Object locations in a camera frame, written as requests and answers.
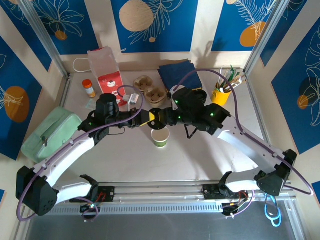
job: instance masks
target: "green pouch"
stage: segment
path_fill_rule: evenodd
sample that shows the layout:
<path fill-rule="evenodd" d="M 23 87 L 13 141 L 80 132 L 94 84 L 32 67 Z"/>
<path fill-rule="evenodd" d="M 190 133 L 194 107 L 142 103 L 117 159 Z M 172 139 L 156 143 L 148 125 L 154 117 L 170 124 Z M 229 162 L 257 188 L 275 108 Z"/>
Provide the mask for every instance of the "green pouch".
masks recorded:
<path fill-rule="evenodd" d="M 39 163 L 67 142 L 81 123 L 76 114 L 57 107 L 23 143 L 21 151 L 26 157 Z"/>

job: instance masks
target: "green paper cup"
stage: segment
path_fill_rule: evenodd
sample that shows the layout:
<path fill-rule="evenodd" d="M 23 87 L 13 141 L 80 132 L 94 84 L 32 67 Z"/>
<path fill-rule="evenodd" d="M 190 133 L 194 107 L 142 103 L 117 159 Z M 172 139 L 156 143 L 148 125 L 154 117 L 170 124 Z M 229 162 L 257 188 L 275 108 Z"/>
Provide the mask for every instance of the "green paper cup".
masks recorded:
<path fill-rule="evenodd" d="M 154 145 L 156 145 L 158 148 L 164 148 L 167 144 L 168 138 L 170 137 L 170 131 L 167 127 L 161 130 L 152 129 L 151 137 Z"/>

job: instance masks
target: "pill bottle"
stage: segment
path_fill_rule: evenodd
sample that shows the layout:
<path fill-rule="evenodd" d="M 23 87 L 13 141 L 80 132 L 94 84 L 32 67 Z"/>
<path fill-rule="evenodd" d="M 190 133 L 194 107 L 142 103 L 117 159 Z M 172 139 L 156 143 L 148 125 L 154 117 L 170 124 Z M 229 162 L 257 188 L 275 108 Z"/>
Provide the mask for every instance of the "pill bottle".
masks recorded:
<path fill-rule="evenodd" d="M 82 86 L 84 87 L 86 93 L 89 95 L 90 98 L 94 98 L 96 96 L 96 92 L 92 87 L 92 82 L 90 79 L 83 80 Z"/>

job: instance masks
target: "blue cable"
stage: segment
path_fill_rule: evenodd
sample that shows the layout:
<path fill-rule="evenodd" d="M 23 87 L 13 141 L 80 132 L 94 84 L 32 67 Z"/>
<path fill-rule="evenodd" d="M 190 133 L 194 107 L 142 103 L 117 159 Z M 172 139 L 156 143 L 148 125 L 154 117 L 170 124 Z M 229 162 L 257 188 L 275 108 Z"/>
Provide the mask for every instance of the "blue cable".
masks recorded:
<path fill-rule="evenodd" d="M 274 217 L 271 217 L 271 216 L 268 214 L 268 206 L 267 206 L 268 197 L 271 198 L 273 204 L 275 205 L 275 207 L 277 208 L 277 211 L 278 211 L 277 215 L 274 216 Z M 274 226 L 275 228 L 277 228 L 277 227 L 279 227 L 279 226 L 281 225 L 281 222 L 282 222 L 282 214 L 281 214 L 280 208 L 279 208 L 278 205 L 277 205 L 276 198 L 275 198 L 274 196 L 265 194 L 264 214 L 265 214 L 266 218 L 271 221 L 272 226 Z"/>

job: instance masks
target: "yellow cup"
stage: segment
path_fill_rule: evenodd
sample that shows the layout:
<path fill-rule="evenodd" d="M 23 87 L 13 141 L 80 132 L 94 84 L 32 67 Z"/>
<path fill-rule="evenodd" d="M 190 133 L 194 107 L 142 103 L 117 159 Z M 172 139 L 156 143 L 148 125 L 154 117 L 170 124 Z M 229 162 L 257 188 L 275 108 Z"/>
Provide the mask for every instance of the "yellow cup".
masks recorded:
<path fill-rule="evenodd" d="M 211 98 L 212 103 L 223 106 L 227 103 L 230 94 L 231 94 L 231 91 L 227 93 L 222 93 L 218 89 L 214 89 L 212 92 L 212 98 Z"/>

